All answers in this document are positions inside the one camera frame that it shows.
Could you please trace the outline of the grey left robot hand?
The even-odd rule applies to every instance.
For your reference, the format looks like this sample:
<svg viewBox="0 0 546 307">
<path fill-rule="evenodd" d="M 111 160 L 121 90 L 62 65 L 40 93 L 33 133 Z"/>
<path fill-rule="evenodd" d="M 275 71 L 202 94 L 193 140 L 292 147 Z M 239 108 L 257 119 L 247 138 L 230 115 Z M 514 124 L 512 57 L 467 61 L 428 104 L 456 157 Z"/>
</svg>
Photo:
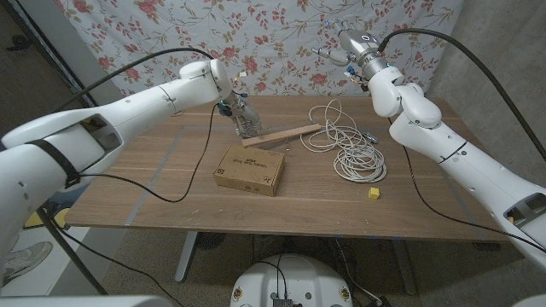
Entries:
<svg viewBox="0 0 546 307">
<path fill-rule="evenodd" d="M 221 114 L 231 118 L 236 135 L 251 138 L 261 135 L 262 125 L 258 113 L 246 103 L 245 97 L 231 93 L 222 101 Z"/>
</svg>

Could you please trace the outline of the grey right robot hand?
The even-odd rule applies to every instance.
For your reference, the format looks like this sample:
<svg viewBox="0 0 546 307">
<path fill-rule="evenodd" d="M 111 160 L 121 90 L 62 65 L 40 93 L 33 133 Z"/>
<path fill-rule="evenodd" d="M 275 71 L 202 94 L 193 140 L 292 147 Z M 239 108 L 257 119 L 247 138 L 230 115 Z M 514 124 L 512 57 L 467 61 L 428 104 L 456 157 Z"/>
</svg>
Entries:
<svg viewBox="0 0 546 307">
<path fill-rule="evenodd" d="M 357 30 L 346 20 L 326 20 L 326 24 L 334 28 L 341 49 L 313 48 L 313 53 L 329 59 L 338 67 L 346 67 L 354 62 L 363 69 L 363 76 L 367 80 L 389 67 L 386 59 L 380 55 L 379 43 L 374 36 Z"/>
</svg>

